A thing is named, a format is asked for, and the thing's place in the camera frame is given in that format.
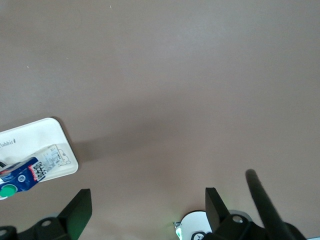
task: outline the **white tray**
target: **white tray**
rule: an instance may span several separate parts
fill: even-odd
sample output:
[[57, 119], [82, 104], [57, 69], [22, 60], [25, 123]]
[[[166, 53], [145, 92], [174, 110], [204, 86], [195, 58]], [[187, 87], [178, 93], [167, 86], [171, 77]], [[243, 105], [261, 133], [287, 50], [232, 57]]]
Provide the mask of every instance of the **white tray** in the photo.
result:
[[67, 164], [54, 168], [41, 182], [74, 174], [77, 159], [60, 123], [51, 117], [0, 132], [0, 162], [14, 164], [54, 144]]

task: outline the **black mount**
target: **black mount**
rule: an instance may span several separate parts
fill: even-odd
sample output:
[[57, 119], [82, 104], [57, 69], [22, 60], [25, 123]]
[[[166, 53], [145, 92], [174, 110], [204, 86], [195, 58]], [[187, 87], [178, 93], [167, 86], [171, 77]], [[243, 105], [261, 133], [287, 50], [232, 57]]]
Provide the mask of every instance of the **black mount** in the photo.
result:
[[91, 215], [90, 189], [82, 189], [57, 217], [42, 219], [20, 233], [14, 226], [0, 226], [0, 240], [77, 240]]
[[230, 214], [217, 190], [206, 188], [205, 212], [213, 233], [202, 240], [306, 240], [296, 227], [281, 220], [254, 170], [246, 172], [246, 179], [265, 228]]

